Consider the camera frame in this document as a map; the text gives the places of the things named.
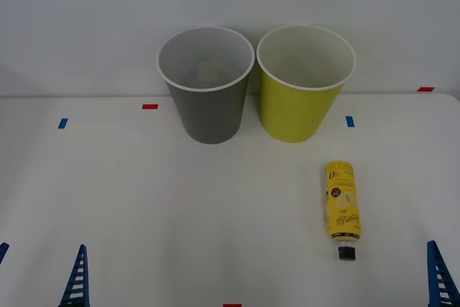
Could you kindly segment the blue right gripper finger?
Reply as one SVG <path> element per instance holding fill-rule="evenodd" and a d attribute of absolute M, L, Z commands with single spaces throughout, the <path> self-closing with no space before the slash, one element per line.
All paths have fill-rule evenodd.
<path fill-rule="evenodd" d="M 434 240 L 427 243 L 428 307 L 459 306 L 459 291 Z"/>

